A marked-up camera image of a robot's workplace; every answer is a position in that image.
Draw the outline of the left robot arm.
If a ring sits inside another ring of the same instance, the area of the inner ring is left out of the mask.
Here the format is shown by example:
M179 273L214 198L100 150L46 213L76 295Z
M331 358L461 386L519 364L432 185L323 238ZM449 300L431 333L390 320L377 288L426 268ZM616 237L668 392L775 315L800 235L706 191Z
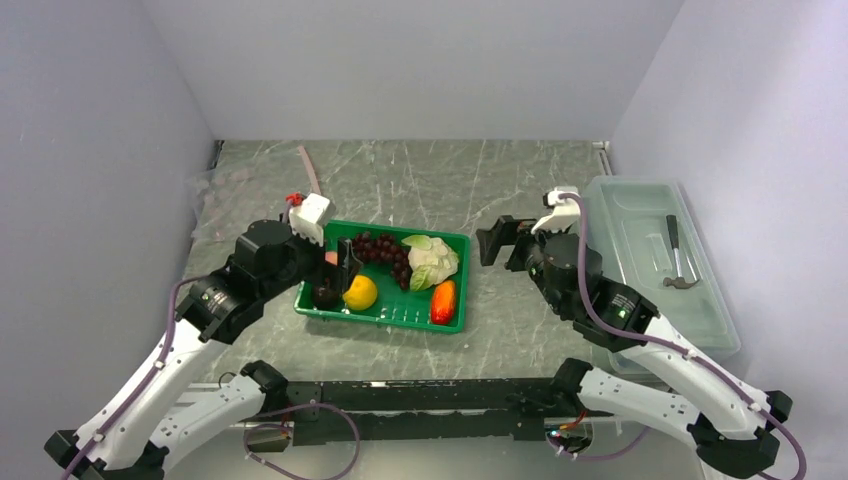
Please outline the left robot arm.
M119 392L75 430L45 443L65 479L161 479L188 453L231 424L279 417L290 404L289 382L268 363L247 363L225 386L172 415L198 372L264 315L268 302L303 282L349 288L361 263L350 239L326 258L323 227L290 220L252 223L224 265L187 279L181 302L170 303L166 330Z

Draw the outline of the clear zip top bag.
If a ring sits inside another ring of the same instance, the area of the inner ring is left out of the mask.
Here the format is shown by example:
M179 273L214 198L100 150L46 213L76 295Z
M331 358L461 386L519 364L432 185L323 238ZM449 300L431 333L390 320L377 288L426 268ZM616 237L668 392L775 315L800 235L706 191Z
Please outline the clear zip top bag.
M191 237L223 242L264 219L276 220L287 198L322 192L305 146L290 141L226 141L214 167L186 181L196 224Z

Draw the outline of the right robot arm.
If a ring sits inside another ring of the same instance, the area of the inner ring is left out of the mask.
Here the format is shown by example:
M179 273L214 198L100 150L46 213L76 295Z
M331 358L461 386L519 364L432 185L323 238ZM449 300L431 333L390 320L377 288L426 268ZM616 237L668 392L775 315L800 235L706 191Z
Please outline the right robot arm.
M532 219L505 215L479 229L480 262L492 265L512 247L506 269L525 272L551 310L591 343L641 365L669 386L663 392L620 379L568 358L550 383L553 406L627 416L692 448L713 469L733 478L764 475L780 441L792 400L734 377L678 332L657 306L634 288L604 276L602 257L583 232L533 232Z

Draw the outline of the green plastic tray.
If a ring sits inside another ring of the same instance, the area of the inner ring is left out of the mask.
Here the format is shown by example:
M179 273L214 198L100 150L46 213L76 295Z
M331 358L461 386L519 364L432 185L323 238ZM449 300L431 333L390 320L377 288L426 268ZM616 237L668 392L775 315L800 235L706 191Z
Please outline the green plastic tray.
M312 286L303 284L294 300L294 311L301 315L323 320L359 322L440 334L461 332L465 327L466 317L466 294L470 274L470 255L472 253L470 238L458 233L332 220L325 227L326 245L334 248L337 246L339 238L353 238L355 235L366 231L371 232L374 236L389 234L397 240L415 234L436 237L444 240L449 247L458 253L458 272L451 276L457 286L455 313L448 323L437 325L430 320L430 304L433 292L431 288L420 292L404 291L390 278L387 266L380 266L375 263L367 264L361 270L361 273L373 280L377 286L377 298L373 306L363 311L352 311L341 303L332 309L322 310L313 305Z

